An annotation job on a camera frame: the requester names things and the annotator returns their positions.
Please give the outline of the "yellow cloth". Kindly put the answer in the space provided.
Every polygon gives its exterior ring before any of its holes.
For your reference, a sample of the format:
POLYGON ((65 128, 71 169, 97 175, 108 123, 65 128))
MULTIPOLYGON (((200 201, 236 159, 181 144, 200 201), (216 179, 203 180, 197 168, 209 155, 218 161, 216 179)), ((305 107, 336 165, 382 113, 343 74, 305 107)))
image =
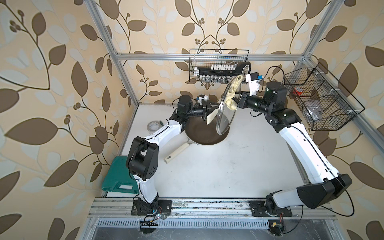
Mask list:
POLYGON ((229 88, 224 98, 224 103, 229 110, 235 111, 237 109, 237 103, 233 100, 233 98, 235 97, 236 91, 240 87, 243 80, 243 75, 237 75, 228 85, 229 88))

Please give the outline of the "glass pot lid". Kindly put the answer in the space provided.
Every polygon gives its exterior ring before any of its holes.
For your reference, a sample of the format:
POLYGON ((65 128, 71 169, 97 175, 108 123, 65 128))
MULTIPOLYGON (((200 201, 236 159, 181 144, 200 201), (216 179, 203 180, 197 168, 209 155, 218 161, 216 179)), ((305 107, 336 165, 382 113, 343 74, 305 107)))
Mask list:
POLYGON ((224 103, 224 98, 229 88, 228 85, 222 95, 218 108, 213 110, 207 117, 208 125, 211 124, 214 121, 214 117, 216 117, 216 131, 218 135, 224 135, 229 130, 236 113, 236 110, 229 110, 224 103))

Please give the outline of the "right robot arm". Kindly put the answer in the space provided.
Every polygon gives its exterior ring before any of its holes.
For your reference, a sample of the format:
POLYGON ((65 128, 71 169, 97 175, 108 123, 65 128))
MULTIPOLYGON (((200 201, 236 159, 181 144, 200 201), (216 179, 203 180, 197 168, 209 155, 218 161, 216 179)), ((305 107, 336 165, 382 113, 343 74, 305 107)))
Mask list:
POLYGON ((238 107, 263 114, 293 150, 309 178, 306 185, 269 194, 266 198, 267 211, 273 214, 277 209, 291 206, 316 209, 346 193, 352 179, 348 174, 340 174, 326 159, 298 114, 285 106, 287 88, 279 82, 268 82, 263 97, 257 96, 260 88, 258 80, 250 81, 249 88, 248 93, 241 94, 238 107))

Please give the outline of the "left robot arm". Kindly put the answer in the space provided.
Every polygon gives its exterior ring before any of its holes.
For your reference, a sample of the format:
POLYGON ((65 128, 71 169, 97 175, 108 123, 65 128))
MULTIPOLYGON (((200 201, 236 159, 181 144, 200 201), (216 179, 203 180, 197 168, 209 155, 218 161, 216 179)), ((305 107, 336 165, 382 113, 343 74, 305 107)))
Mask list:
POLYGON ((219 105, 211 102, 207 96, 192 99, 189 95, 182 95, 164 126, 144 138, 133 139, 126 167, 130 178, 137 182, 141 201, 151 205, 158 199, 152 177, 158 168, 160 148, 181 134, 191 118, 198 117, 210 124, 218 108, 219 105))

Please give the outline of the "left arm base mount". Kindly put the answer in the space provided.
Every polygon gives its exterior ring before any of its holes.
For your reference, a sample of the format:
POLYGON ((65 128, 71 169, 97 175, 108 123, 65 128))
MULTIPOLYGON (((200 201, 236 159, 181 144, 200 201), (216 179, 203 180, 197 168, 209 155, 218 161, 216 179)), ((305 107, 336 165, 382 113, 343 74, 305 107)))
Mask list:
POLYGON ((172 210, 172 200, 160 199, 155 200, 153 203, 147 203, 144 200, 137 198, 133 200, 131 210, 132 216, 169 216, 172 210))

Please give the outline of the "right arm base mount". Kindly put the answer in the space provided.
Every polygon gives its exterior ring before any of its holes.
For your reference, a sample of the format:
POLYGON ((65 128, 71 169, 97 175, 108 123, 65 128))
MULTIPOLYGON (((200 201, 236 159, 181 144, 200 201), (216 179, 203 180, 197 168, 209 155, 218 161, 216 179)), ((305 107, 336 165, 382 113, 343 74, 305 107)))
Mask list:
POLYGON ((267 195, 265 200, 248 201, 253 217, 292 217, 292 211, 289 207, 279 208, 273 200, 273 192, 267 195))

